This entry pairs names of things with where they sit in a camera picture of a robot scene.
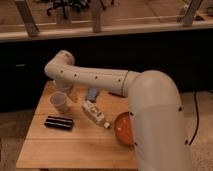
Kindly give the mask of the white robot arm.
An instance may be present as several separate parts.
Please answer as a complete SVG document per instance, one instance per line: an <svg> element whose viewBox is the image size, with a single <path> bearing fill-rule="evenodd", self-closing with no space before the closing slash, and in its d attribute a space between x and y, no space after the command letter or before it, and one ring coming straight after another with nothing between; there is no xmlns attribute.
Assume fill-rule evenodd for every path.
<svg viewBox="0 0 213 171"><path fill-rule="evenodd" d="M78 67L65 50L44 71L60 84L83 84L128 99L139 171L193 171L182 101L170 76L157 70Z"/></svg>

